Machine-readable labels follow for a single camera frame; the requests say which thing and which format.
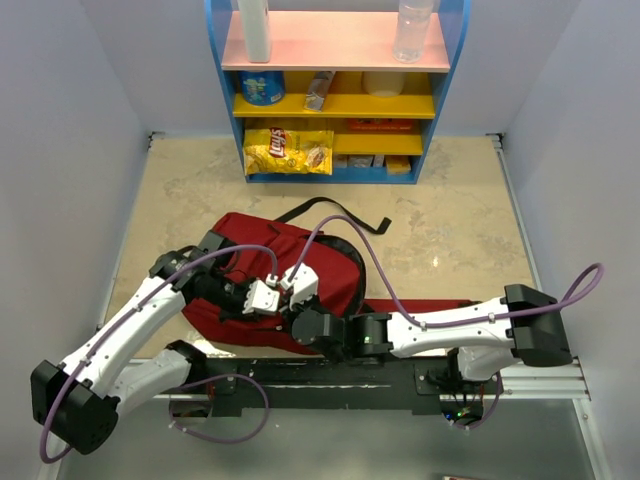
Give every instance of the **white wall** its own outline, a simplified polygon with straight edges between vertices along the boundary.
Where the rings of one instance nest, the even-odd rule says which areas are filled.
[[[92,333],[146,138],[76,0],[0,4],[0,478],[39,467],[29,376]]]
[[[640,3],[583,0],[507,132],[508,167],[542,283],[585,265],[602,285],[565,311],[616,478],[640,471]]]
[[[230,133],[203,0],[81,0],[150,130]],[[474,0],[439,133],[502,132],[579,0]],[[270,8],[396,10],[398,0],[270,0]]]

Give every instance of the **blue container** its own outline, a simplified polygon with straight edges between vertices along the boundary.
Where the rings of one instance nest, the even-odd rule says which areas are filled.
[[[282,72],[239,72],[242,95],[251,105],[264,107],[278,103],[284,97]]]

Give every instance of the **pink shelf top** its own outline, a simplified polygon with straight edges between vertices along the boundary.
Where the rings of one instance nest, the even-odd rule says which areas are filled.
[[[449,57],[437,14],[416,63],[393,58],[397,12],[269,12],[271,60],[250,63],[240,13],[233,12],[222,58],[224,70],[396,70],[448,72]]]

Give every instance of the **beige tabletop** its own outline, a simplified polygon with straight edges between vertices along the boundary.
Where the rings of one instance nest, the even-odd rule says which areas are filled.
[[[488,138],[434,139],[417,185],[247,184],[232,139],[156,138],[107,318],[131,298],[160,254],[198,243],[226,212],[275,218],[314,196],[331,197],[370,224],[391,218],[385,235],[369,238],[400,298],[486,300],[501,295],[506,284],[532,285],[500,163]],[[335,213],[335,207],[319,204],[292,223],[311,229]],[[355,232],[342,222],[323,230],[361,246],[367,297],[388,298]],[[161,327],[137,357],[153,357],[177,339],[206,353],[218,352],[180,314]],[[216,346],[243,355],[287,355],[274,349]]]

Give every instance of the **water bottle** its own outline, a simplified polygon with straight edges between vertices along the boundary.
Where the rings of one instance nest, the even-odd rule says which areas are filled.
[[[393,57],[404,63],[420,60],[429,28],[429,19],[438,0],[400,0]]]

